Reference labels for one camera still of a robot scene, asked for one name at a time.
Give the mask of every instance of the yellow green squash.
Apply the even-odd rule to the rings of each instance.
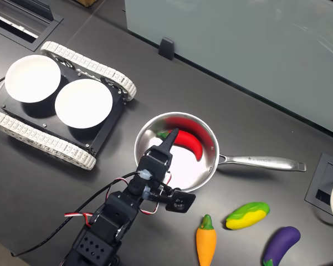
[[[252,226],[261,221],[270,212],[270,207],[265,202],[251,202],[232,212],[226,221],[226,227],[238,230]]]

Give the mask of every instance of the frying pan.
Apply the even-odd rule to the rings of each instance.
[[[200,140],[203,147],[203,155],[199,161],[188,149],[178,146],[171,148],[171,154],[173,154],[170,167],[172,179],[169,186],[179,187],[185,192],[202,187],[212,178],[217,166],[226,163],[281,171],[304,172],[306,170],[304,163],[285,158],[221,155],[217,138],[211,128],[201,119],[184,112],[168,112],[159,115],[143,126],[134,146],[134,157],[137,165],[149,147],[159,145],[162,142],[156,134],[160,131],[168,131],[174,128],[193,134]]]

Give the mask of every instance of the toy chili pepper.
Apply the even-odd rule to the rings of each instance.
[[[158,132],[157,136],[162,139],[165,139],[170,132],[171,130],[166,132]],[[203,154],[202,144],[195,136],[193,136],[190,133],[180,130],[178,132],[174,145],[182,146],[191,150],[196,156],[197,161],[199,161],[202,158]]]

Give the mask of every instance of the toy eggplant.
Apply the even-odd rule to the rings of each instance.
[[[264,266],[278,266],[286,252],[299,241],[300,232],[292,226],[281,228],[268,244],[263,258]]]

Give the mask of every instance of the orange carrot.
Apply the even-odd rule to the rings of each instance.
[[[206,214],[196,233],[196,245],[200,266],[210,266],[216,251],[217,235],[211,217]]]

